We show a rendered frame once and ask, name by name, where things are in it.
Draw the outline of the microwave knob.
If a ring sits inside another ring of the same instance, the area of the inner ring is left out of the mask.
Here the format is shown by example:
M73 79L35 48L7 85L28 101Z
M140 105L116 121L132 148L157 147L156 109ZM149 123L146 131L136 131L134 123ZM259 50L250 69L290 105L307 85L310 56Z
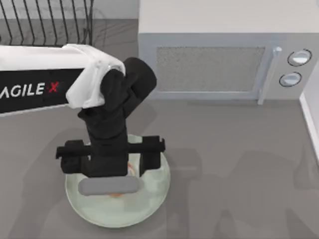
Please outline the microwave knob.
M302 49L299 51L292 52L288 58L287 62L289 65L294 67L299 67L307 64L312 58L312 53L307 49Z
M279 79L279 84L282 87L293 87L302 80L302 75L298 72L292 72L282 75Z

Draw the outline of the pale microwave oven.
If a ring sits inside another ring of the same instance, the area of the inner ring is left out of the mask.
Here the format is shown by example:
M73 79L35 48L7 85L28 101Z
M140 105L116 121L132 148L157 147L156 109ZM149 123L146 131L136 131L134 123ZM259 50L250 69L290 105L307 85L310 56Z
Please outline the pale microwave oven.
M319 0L140 0L141 33L251 34L282 48L266 100L298 100L319 60ZM299 67L288 56L302 49L311 60ZM282 75L298 72L302 80L282 87Z

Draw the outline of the pale green plate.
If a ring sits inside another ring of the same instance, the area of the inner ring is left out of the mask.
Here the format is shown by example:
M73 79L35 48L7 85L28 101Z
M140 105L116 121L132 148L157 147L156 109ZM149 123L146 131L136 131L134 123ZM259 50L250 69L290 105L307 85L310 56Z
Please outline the pale green plate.
M139 143L141 136L129 135L130 143ZM139 176L139 155L129 156L125 176L139 179L140 188L135 193L83 196L78 192L78 183L87 176L65 175L65 192L73 210L84 220L104 228L125 228L139 224L153 215L165 202L170 188L170 168L161 154L161 167L146 171Z

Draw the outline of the microwave oven door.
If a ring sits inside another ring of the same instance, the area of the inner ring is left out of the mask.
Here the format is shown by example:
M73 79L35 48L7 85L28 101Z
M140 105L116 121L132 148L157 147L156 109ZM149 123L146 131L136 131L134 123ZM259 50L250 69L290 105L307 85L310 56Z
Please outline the microwave oven door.
M141 33L139 57L155 72L155 100L256 100L272 61L262 36Z

